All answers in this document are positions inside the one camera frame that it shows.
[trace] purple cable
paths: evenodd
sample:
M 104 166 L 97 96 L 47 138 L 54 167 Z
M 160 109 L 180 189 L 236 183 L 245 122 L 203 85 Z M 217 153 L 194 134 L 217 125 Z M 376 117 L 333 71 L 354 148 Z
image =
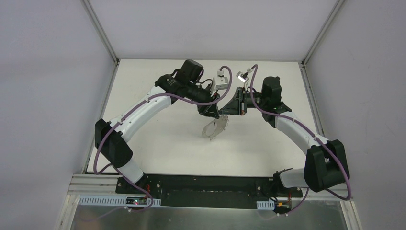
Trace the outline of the purple cable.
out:
M 82 221 L 82 222 L 93 222 L 93 221 L 96 221 L 96 220 L 98 220 L 98 219 L 101 219 L 101 218 L 103 218 L 103 217 L 105 217 L 105 216 L 107 216 L 107 215 L 109 215 L 109 214 L 111 214 L 111 213 L 113 213 L 113 212 L 115 212 L 115 211 L 121 209 L 121 208 L 124 208 L 124 206 L 115 207 L 115 208 L 113 208 L 112 210 L 110 210 L 110 211 L 108 211 L 108 212 L 106 212 L 106 213 L 104 213 L 104 214 L 102 214 L 102 215 L 100 215 L 100 216 L 98 216 L 98 217 L 96 217 L 96 218 L 93 218 L 93 219 L 82 219 L 82 218 L 79 217 L 79 215 L 78 215 L 78 219 L 79 219 L 80 221 Z
M 300 207 L 303 204 L 303 202 L 307 198 L 307 195 L 309 195 L 309 190 L 310 190 L 309 188 L 306 189 L 306 194 L 305 194 L 305 196 L 303 196 L 303 199 L 294 208 L 292 208 L 292 210 L 290 210 L 286 214 L 291 214 L 293 211 L 295 211 L 298 207 Z
M 255 64 L 255 65 L 253 65 L 253 66 L 251 67 L 251 69 L 254 69 L 254 68 L 255 68 L 255 70 L 254 70 L 254 73 L 252 74 L 252 79 L 251 79 L 251 84 L 250 84 L 250 88 L 251 88 L 251 89 L 253 89 L 254 78 L 255 78 L 255 75 L 257 74 L 258 65 Z M 344 176 L 345 184 L 347 185 L 348 195 L 347 195 L 347 197 L 342 197 L 342 196 L 336 194 L 335 192 L 331 191 L 330 189 L 326 189 L 326 191 L 330 192 L 331 194 L 333 194 L 334 196 L 336 196 L 336 197 L 338 197 L 338 198 L 340 198 L 340 199 L 342 199 L 342 200 L 350 200 L 351 197 L 352 197 L 352 191 L 351 191 L 350 181 L 348 180 L 348 176 L 347 176 L 347 174 L 346 174 L 346 172 L 345 172 L 345 170 L 344 170 L 343 165 L 341 164 L 341 162 L 339 161 L 339 159 L 334 155 L 334 153 L 333 153 L 329 148 L 327 148 L 327 146 L 326 146 L 306 125 L 304 125 L 302 122 L 300 122 L 300 121 L 298 121 L 298 120 L 294 120 L 292 117 L 289 117 L 289 116 L 285 116 L 285 115 L 281 115 L 281 114 L 275 114 L 275 113 L 267 112 L 267 111 L 265 111 L 265 110 L 259 108 L 259 106 L 257 105 L 257 103 L 256 103 L 255 100 L 254 100 L 254 95 L 253 95 L 253 91 L 252 91 L 252 90 L 250 91 L 250 96 L 251 96 L 251 101 L 252 101 L 252 103 L 254 104 L 255 108 L 257 108 L 259 111 L 261 111 L 261 113 L 268 114 L 268 115 L 272 115 L 272 116 L 283 117 L 283 118 L 286 118 L 286 119 L 291 120 L 292 122 L 297 123 L 297 124 L 300 125 L 303 129 L 305 129 L 305 130 L 330 154 L 330 156 L 331 156 L 331 157 L 333 158 L 333 160 L 337 163 L 338 167 L 340 168 L 341 173 L 342 173 L 343 176 Z
M 227 69 L 228 73 L 230 74 L 230 82 L 228 84 L 228 87 L 226 89 L 226 92 L 217 100 L 214 100 L 212 102 L 207 102 L 207 103 L 199 103 L 199 102 L 193 102 L 191 100 L 188 99 L 184 99 L 182 97 L 179 97 L 178 95 L 174 95 L 171 93 L 159 93 L 156 95 L 152 95 L 151 97 L 148 98 L 148 102 L 156 97 L 161 97 L 161 96 L 170 96 L 170 97 L 174 97 L 177 98 L 179 100 L 182 100 L 184 102 L 188 102 L 191 104 L 195 104 L 195 105 L 211 105 L 211 104 L 215 104 L 217 102 L 219 102 L 220 100 L 222 100 L 228 93 L 228 91 L 230 91 L 231 88 L 231 83 L 233 82 L 233 74 L 231 73 L 231 69 L 228 66 L 222 66 L 220 68 L 220 70 L 222 69 Z M 137 110 L 139 107 L 141 107 L 143 104 L 147 103 L 147 101 L 142 101 L 141 103 L 139 103 L 138 105 L 134 106 L 134 108 L 132 108 L 128 113 L 126 113 L 122 118 L 121 118 L 121 122 L 123 122 L 126 118 L 128 118 L 135 110 Z M 103 167 L 102 170 L 100 170 L 99 172 L 97 171 L 97 161 L 99 160 L 99 155 L 101 152 L 101 149 L 103 148 L 104 143 L 106 142 L 107 138 L 109 137 L 109 135 L 120 125 L 120 122 L 117 122 L 107 133 L 106 135 L 104 135 L 103 139 L 100 142 L 99 147 L 97 148 L 97 152 L 96 152 L 96 156 L 94 157 L 94 164 L 93 164 L 93 172 L 95 175 L 99 175 L 101 174 L 104 170 L 106 170 L 109 166 L 111 166 L 112 164 L 107 164 L 106 166 Z M 125 177 L 118 169 L 116 169 L 114 166 L 113 168 L 120 174 L 123 176 L 123 178 L 129 183 L 131 184 L 134 188 L 142 191 L 143 193 L 145 193 L 150 199 L 151 199 L 151 204 L 143 209 L 139 209 L 139 210 L 132 210 L 133 212 L 141 212 L 141 211 L 145 211 L 147 209 L 149 209 L 152 204 L 154 204 L 154 198 L 151 196 L 151 194 L 149 192 L 147 192 L 146 190 L 142 189 L 141 187 L 137 186 L 136 184 L 134 184 L 133 182 L 131 182 L 127 177 Z

